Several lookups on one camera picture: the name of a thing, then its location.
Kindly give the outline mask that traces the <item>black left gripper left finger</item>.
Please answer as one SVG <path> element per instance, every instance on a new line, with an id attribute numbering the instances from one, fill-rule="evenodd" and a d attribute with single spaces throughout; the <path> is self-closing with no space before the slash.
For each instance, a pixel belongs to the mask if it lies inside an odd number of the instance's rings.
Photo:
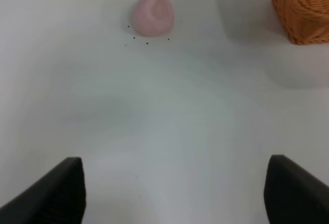
<path id="1" fill-rule="evenodd" d="M 1 207 L 1 223 L 82 223 L 86 187 L 82 159 L 68 157 Z"/>

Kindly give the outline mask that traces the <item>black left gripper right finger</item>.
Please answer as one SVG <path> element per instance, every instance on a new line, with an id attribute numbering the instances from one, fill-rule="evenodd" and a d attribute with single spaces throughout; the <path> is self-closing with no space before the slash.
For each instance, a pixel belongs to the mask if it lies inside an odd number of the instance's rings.
<path id="1" fill-rule="evenodd" d="M 270 223 L 328 223 L 328 186 L 284 155 L 272 155 L 264 203 Z"/>

